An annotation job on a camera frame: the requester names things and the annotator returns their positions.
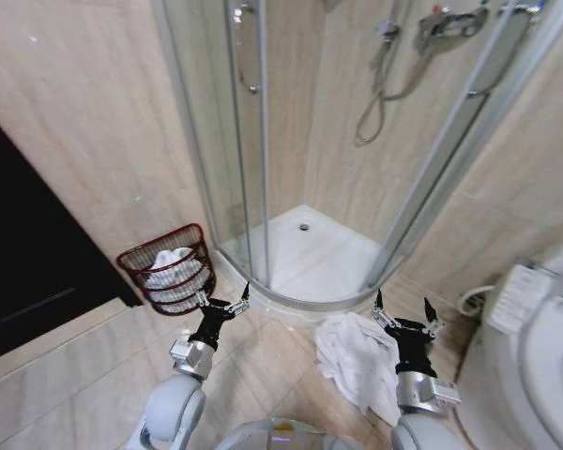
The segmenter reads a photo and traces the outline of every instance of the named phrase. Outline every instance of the dark doorway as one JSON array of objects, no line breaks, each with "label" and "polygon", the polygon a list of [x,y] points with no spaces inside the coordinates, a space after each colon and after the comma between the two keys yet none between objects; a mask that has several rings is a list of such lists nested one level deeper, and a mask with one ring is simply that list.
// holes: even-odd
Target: dark doorway
[{"label": "dark doorway", "polygon": [[0,355],[129,285],[0,128]]}]

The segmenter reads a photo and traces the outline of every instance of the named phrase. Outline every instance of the shower hose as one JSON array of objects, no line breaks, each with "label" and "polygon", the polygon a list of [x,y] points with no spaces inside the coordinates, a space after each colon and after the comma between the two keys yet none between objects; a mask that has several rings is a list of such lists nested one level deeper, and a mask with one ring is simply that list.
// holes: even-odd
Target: shower hose
[{"label": "shower hose", "polygon": [[[356,146],[367,145],[373,142],[377,138],[377,136],[379,136],[379,133],[382,132],[382,128],[384,127],[384,122],[386,120],[386,102],[405,98],[415,90],[419,81],[421,80],[425,68],[428,66],[428,64],[432,60],[432,57],[434,56],[434,51],[438,43],[438,39],[432,39],[421,51],[419,60],[415,64],[415,67],[413,67],[412,74],[409,77],[409,80],[404,89],[397,94],[387,96],[386,83],[388,81],[389,75],[387,60],[390,53],[390,48],[392,46],[392,41],[388,39],[384,40],[377,58],[375,75],[373,77],[373,94],[371,96],[371,99],[369,100],[369,103],[367,103],[365,111],[363,111],[363,114],[360,116],[357,122],[357,130],[355,132]],[[379,106],[379,120],[377,122],[377,128],[375,129],[373,134],[366,135],[363,132],[363,128],[365,127],[365,124],[369,119],[369,116],[371,115],[375,104],[378,104]]]}]

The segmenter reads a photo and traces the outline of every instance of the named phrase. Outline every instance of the shower enclosure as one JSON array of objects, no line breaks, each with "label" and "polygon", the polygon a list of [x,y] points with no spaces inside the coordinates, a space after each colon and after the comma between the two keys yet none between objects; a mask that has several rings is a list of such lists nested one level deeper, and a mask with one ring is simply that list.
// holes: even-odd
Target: shower enclosure
[{"label": "shower enclosure", "polygon": [[414,249],[563,27],[563,0],[154,5],[217,254],[322,313]]}]

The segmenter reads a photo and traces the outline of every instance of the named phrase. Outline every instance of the red wire basket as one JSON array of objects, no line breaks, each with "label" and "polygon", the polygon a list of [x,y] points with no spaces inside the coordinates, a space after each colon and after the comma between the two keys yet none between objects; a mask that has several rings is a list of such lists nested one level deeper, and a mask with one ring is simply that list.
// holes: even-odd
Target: red wire basket
[{"label": "red wire basket", "polygon": [[[153,268],[156,261],[161,263]],[[217,284],[203,229],[197,223],[121,253],[116,263],[152,308],[168,316],[194,311],[198,308],[196,293],[202,290],[210,297]]]}]

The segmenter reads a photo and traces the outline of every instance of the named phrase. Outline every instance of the white towel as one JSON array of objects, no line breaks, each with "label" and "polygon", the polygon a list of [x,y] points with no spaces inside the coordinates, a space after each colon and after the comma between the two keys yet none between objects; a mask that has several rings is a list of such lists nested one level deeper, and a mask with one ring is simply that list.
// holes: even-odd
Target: white towel
[{"label": "white towel", "polygon": [[[191,252],[192,249],[187,247],[180,247],[175,250],[162,250],[157,254],[157,258],[150,268],[159,269],[169,264],[176,263],[188,256]],[[163,289],[168,286],[174,286],[190,278],[198,271],[200,271],[200,273],[196,277],[178,288],[171,289],[170,291],[150,293],[150,298],[160,304],[176,302],[203,288],[208,276],[210,275],[208,267],[203,268],[203,265],[200,262],[190,258],[189,260],[175,265],[174,267],[151,274],[146,280],[145,287],[147,289]],[[181,305],[161,307],[168,312],[180,312],[193,308],[197,304],[198,299],[194,296],[193,298],[189,298],[188,301],[183,302]]]},{"label": "white towel", "polygon": [[332,378],[361,413],[371,408],[395,426],[401,415],[396,404],[396,341],[377,323],[349,312],[323,322],[315,331],[315,343],[321,374]]}]

